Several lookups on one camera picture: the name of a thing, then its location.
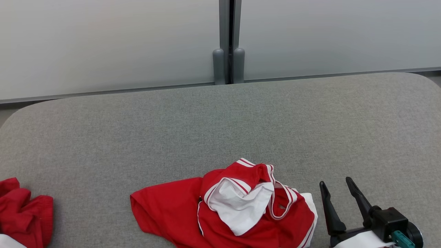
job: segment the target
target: teal connector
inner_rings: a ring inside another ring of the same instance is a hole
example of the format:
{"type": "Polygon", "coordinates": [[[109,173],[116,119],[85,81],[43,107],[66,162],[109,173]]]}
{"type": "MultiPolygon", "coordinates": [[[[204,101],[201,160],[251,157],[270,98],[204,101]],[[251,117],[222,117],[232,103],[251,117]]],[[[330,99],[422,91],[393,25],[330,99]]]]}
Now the teal connector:
{"type": "Polygon", "coordinates": [[[401,248],[415,248],[415,244],[400,231],[392,233],[392,241],[401,248]]]}

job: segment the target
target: gray fabric surface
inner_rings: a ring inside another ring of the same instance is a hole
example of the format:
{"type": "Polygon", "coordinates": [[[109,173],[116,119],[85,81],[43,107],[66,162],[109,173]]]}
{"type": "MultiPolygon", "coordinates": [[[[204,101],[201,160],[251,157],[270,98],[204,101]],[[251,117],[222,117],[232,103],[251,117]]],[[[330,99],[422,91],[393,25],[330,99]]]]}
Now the gray fabric surface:
{"type": "Polygon", "coordinates": [[[0,180],[55,199],[50,247],[172,247],[143,233],[129,195],[202,176],[244,157],[313,194],[312,247],[329,237],[318,183],[360,227],[344,178],[372,204],[395,207],[441,243],[441,88],[385,73],[154,90],[47,101],[0,129],[0,180]]]}

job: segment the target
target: floor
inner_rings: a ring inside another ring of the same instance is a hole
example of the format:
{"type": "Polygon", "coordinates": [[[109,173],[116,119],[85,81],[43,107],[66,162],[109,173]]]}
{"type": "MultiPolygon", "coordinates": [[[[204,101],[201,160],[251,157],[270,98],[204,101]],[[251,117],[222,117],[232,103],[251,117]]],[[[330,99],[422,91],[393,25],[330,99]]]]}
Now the floor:
{"type": "MultiPolygon", "coordinates": [[[[439,87],[441,87],[441,71],[418,72],[417,74],[428,77],[429,79],[434,81],[439,87]]],[[[35,104],[37,102],[40,101],[0,104],[0,127],[3,125],[6,119],[9,118],[9,116],[11,116],[17,110],[35,104]]]]}

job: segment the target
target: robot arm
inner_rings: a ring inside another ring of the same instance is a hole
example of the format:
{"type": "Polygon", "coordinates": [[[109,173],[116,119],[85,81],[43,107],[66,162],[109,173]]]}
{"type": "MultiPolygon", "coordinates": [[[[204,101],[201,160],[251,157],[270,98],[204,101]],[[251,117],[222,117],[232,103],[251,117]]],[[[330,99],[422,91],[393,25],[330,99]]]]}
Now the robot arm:
{"type": "Polygon", "coordinates": [[[325,183],[320,182],[321,200],[325,212],[330,247],[382,248],[395,245],[401,248],[422,248],[423,240],[418,228],[395,208],[382,210],[372,206],[354,181],[346,178],[349,191],[357,201],[363,217],[363,227],[346,230],[331,203],[331,194],[325,183]]]}

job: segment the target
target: red garment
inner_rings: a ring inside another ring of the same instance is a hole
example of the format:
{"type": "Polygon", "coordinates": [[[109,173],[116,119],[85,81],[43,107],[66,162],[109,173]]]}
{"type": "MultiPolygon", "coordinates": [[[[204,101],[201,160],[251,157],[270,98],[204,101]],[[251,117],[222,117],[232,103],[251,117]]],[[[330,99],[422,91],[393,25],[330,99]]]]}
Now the red garment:
{"type": "Polygon", "coordinates": [[[27,248],[44,248],[52,236],[53,198],[30,195],[15,177],[0,181],[0,231],[27,248]]]}
{"type": "Polygon", "coordinates": [[[178,248],[309,247],[317,212],[310,194],[276,181],[272,165],[240,159],[226,169],[131,195],[142,231],[178,248]]]}

